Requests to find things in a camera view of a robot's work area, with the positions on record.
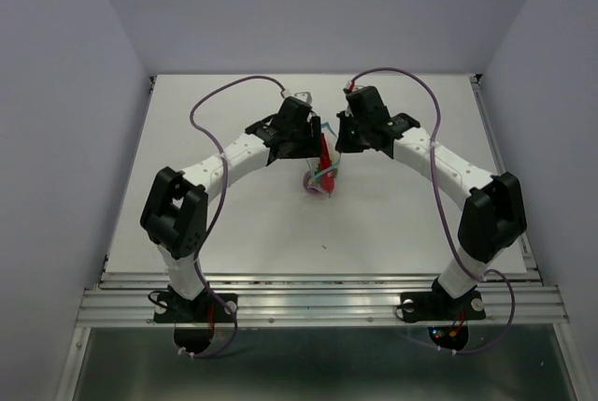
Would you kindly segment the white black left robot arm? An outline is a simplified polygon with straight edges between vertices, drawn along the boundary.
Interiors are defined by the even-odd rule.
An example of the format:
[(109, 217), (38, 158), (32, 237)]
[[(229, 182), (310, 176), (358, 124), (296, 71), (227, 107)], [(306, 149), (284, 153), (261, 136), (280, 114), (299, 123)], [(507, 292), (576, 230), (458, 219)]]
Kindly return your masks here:
[(207, 312), (206, 285), (197, 276), (197, 254), (208, 236), (209, 204), (250, 173), (277, 160), (317, 158), (321, 122), (310, 93), (286, 97), (277, 113), (247, 127), (226, 148), (196, 165), (155, 176), (140, 224), (163, 257), (176, 310), (196, 321)]

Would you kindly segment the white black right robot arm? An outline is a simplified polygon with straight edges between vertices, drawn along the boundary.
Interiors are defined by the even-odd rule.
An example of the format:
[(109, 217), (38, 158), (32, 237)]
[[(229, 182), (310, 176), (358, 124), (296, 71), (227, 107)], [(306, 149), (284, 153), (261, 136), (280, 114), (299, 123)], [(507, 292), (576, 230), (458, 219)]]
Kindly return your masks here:
[(433, 184), (434, 196), (447, 195), (462, 212), (459, 248), (437, 279), (430, 306), (441, 317), (463, 307), (463, 296), (490, 263), (527, 230), (520, 181), (494, 175), (441, 145), (405, 113), (392, 116), (373, 86), (345, 91), (348, 107), (339, 112), (335, 145), (341, 153), (381, 151)]

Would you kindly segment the clear zip top bag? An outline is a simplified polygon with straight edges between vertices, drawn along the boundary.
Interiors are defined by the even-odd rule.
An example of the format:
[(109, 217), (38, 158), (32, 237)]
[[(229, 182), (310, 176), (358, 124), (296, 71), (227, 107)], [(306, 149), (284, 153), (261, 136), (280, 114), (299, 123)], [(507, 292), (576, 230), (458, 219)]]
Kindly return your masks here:
[(303, 186), (308, 193), (331, 196), (335, 191), (341, 154), (335, 150), (337, 134), (328, 122), (321, 126), (321, 139), (320, 157), (306, 159), (308, 170), (303, 177)]

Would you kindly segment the purple red onion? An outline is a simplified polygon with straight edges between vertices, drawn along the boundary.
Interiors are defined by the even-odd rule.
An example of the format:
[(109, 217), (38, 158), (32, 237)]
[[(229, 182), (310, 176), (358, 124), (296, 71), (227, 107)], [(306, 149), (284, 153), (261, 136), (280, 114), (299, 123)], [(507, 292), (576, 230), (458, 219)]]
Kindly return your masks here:
[(314, 184), (311, 179), (311, 173), (306, 172), (303, 177), (303, 188), (304, 190), (312, 195), (321, 194), (320, 186)]

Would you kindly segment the red chili pepper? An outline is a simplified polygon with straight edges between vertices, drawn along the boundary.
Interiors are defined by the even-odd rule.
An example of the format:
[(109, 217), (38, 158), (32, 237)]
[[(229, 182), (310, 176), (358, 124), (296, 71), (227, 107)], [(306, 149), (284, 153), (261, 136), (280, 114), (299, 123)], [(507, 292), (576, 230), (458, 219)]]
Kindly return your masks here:
[(321, 155), (320, 155), (320, 176), (319, 184), (323, 191), (331, 196), (335, 190), (335, 169), (333, 160), (328, 148), (328, 141), (325, 134), (321, 135)]

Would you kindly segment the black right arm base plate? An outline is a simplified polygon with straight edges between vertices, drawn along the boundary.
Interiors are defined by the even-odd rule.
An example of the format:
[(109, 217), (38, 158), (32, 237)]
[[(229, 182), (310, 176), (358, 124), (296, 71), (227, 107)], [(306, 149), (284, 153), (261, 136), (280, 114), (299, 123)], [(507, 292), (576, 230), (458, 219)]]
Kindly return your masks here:
[(394, 313), (407, 323), (452, 322), (461, 318), (466, 321), (486, 319), (484, 303), (478, 291), (458, 299), (436, 292), (402, 293)]

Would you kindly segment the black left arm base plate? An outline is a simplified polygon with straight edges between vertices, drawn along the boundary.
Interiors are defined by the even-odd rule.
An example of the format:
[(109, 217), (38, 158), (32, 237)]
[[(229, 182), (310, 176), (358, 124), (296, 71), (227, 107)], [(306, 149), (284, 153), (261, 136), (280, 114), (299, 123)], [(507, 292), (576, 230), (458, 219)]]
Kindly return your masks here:
[(232, 315), (207, 292), (187, 300), (170, 290), (151, 291), (148, 299), (154, 307), (153, 321), (156, 323), (233, 323)]

